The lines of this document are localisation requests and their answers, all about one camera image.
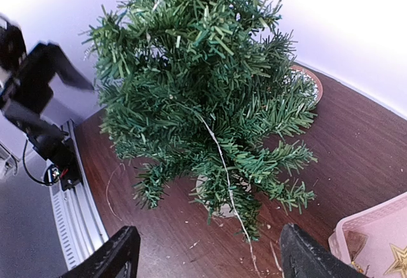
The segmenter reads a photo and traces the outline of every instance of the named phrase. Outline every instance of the red wire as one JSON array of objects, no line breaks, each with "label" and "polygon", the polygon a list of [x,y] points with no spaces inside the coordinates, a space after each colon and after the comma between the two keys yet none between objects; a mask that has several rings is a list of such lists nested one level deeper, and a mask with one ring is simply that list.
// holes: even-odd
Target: red wire
[{"label": "red wire", "polygon": [[65,170],[62,171],[61,176],[59,178],[63,178],[65,176],[65,174],[67,174],[69,171],[68,168],[66,168]]}]

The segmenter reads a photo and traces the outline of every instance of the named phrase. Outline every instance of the gold star ornament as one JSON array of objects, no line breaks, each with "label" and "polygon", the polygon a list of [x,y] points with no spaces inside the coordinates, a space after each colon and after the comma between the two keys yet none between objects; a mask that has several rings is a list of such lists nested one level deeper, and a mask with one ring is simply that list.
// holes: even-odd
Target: gold star ornament
[{"label": "gold star ornament", "polygon": [[407,278],[407,247],[400,249],[393,244],[390,244],[390,247],[393,252],[394,262],[384,274],[399,272],[402,278]]}]

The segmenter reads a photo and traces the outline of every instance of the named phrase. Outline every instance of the black cable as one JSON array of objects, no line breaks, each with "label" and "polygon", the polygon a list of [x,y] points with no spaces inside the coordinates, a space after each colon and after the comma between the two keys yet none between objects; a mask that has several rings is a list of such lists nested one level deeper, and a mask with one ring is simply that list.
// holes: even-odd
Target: black cable
[{"label": "black cable", "polygon": [[28,172],[27,166],[25,165],[25,151],[27,149],[27,145],[28,145],[28,140],[25,141],[24,150],[23,150],[23,168],[24,168],[25,173],[27,173],[28,177],[31,178],[33,181],[35,181],[37,184],[44,184],[45,186],[52,186],[53,184],[56,183],[55,179],[52,182],[46,183],[44,181],[39,181],[34,176],[32,176],[30,172]]}]

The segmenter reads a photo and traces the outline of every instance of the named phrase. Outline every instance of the wooden table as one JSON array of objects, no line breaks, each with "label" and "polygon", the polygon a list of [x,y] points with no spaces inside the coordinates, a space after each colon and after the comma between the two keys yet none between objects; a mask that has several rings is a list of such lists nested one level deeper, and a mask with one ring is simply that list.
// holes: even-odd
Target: wooden table
[{"label": "wooden table", "polygon": [[[407,121],[340,83],[317,74],[324,85],[315,120],[303,139],[318,163],[301,174],[317,198],[299,215],[285,214],[276,202],[263,198],[259,216],[261,240],[254,243],[258,267],[264,277],[281,277],[270,250],[279,253],[284,224],[297,223],[328,248],[337,222],[407,190]],[[140,278],[153,277],[257,277],[249,246],[242,242],[236,219],[214,219],[189,204],[193,179],[178,179],[166,188],[168,196],[154,210],[139,209],[133,200],[142,160],[120,165],[107,135],[99,134],[103,111],[76,129],[79,152],[100,216],[110,236],[123,225],[134,225],[141,235]],[[273,148],[278,139],[267,139]],[[110,210],[106,198],[109,185]]]}]

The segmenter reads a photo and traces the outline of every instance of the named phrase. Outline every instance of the pink basket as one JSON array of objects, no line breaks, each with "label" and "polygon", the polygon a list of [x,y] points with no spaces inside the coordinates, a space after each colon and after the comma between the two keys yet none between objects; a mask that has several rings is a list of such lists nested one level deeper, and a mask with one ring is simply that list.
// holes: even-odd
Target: pink basket
[{"label": "pink basket", "polygon": [[[353,231],[368,236],[366,244],[354,260],[363,270],[369,266],[368,277],[384,277],[394,262],[390,244],[400,249],[407,247],[407,192],[382,204],[342,219],[329,247],[334,256],[346,264],[351,263],[345,232]],[[388,278],[402,277],[401,273],[387,274]]]}]

